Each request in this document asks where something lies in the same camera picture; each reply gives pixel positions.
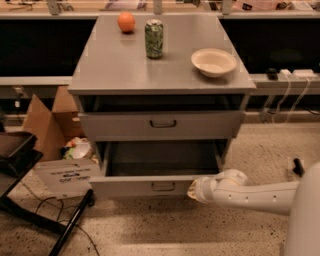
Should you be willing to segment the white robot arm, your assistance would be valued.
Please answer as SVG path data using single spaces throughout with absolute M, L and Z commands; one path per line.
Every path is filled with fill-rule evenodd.
M 187 195 L 221 207 L 287 215 L 283 256 L 320 256 L 320 163 L 298 181 L 249 186 L 241 171 L 229 169 L 195 179 Z

